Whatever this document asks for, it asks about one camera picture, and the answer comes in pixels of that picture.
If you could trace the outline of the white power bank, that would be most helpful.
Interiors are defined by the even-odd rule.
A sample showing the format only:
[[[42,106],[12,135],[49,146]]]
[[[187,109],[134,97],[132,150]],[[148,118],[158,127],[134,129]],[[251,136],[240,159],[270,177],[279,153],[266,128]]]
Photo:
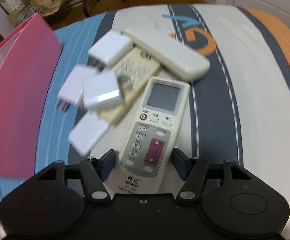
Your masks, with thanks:
[[[70,132],[68,141],[81,157],[85,157],[108,128],[96,112],[86,112]]]

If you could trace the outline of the cream Qunda remote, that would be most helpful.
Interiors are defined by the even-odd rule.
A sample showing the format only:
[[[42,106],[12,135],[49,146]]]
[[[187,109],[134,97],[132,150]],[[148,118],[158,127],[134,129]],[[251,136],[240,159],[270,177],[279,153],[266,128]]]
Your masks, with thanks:
[[[113,193],[157,193],[178,137],[190,85],[152,77],[144,90],[116,166],[107,182]]]

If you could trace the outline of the white charger with prongs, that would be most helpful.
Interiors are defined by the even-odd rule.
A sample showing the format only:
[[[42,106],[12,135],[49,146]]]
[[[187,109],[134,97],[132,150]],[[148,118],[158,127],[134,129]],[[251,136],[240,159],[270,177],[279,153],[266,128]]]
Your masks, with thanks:
[[[96,73],[97,70],[92,67],[81,64],[74,66],[58,92],[56,109],[62,106],[62,112],[66,112],[71,105],[82,107],[83,81]]]

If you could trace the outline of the small white charger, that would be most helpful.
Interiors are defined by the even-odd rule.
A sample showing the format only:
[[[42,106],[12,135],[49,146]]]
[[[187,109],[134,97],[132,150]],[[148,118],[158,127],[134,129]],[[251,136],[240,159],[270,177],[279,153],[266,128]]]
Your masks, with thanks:
[[[83,105],[90,111],[112,107],[123,101],[113,70],[106,70],[83,80]]]

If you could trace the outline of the pink storage box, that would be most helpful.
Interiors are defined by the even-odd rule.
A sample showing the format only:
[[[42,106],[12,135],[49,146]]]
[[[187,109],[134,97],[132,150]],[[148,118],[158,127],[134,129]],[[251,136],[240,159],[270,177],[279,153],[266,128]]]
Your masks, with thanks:
[[[0,177],[34,174],[41,116],[60,54],[59,39],[39,14],[0,43]]]

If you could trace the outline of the long cream remote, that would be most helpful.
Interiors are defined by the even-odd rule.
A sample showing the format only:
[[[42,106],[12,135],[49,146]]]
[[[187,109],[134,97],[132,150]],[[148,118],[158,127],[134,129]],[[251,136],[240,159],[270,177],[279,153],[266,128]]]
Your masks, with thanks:
[[[127,28],[122,32],[137,46],[168,68],[179,79],[194,82],[210,70],[210,61],[191,47],[150,28]]]

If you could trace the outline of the yellowed TCL remote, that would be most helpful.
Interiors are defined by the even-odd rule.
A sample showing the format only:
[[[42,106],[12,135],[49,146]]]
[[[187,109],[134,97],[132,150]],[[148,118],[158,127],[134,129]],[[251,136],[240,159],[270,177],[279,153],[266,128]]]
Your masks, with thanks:
[[[116,77],[121,74],[130,76],[133,89],[118,105],[98,111],[99,117],[110,125],[117,125],[141,95],[148,79],[156,75],[160,68],[160,63],[140,48],[134,47],[129,51],[112,69]]]

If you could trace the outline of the white charger top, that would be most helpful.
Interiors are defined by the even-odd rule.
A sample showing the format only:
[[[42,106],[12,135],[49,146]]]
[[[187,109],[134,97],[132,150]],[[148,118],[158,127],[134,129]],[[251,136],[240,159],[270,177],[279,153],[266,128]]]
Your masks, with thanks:
[[[112,67],[133,47],[129,37],[110,30],[88,50],[88,65]]]

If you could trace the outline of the silver key bunch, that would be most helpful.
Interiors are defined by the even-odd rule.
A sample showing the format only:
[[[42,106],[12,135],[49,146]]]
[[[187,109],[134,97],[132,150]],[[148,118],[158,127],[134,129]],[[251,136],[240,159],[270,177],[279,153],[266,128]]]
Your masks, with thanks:
[[[117,77],[118,85],[122,95],[123,101],[125,100],[126,93],[133,89],[133,82],[128,75],[121,74]]]

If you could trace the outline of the striped bed duvet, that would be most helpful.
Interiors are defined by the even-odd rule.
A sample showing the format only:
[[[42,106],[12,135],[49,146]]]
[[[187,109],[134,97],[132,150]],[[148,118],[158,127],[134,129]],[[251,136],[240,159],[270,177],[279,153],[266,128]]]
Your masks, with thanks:
[[[68,137],[87,111],[83,105],[71,105],[66,112],[62,106],[56,109],[57,94],[77,64],[99,73],[88,65],[88,50],[103,35],[135,27],[158,30],[211,63],[209,72],[194,82],[182,81],[163,64],[152,76],[191,87],[174,148],[211,164],[235,161],[281,194],[290,207],[290,30],[265,12],[228,5],[132,7],[53,31],[61,54],[45,98],[31,177],[55,161],[76,165],[88,157],[99,159],[110,149],[117,162],[147,85],[85,157]],[[0,202],[31,177],[0,177]],[[184,181],[172,165],[172,154],[157,193],[113,193],[107,180],[103,186],[110,200],[86,204],[80,220],[64,233],[8,234],[0,221],[0,239],[290,239],[290,215],[282,233],[231,233],[194,204],[178,201]]]

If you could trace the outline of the brown paper bag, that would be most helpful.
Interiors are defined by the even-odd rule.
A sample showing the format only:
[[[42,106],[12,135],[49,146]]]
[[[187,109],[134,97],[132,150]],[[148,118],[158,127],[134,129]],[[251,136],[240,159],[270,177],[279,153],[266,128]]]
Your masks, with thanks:
[[[48,17],[58,12],[67,0],[31,0],[30,4],[42,16]]]

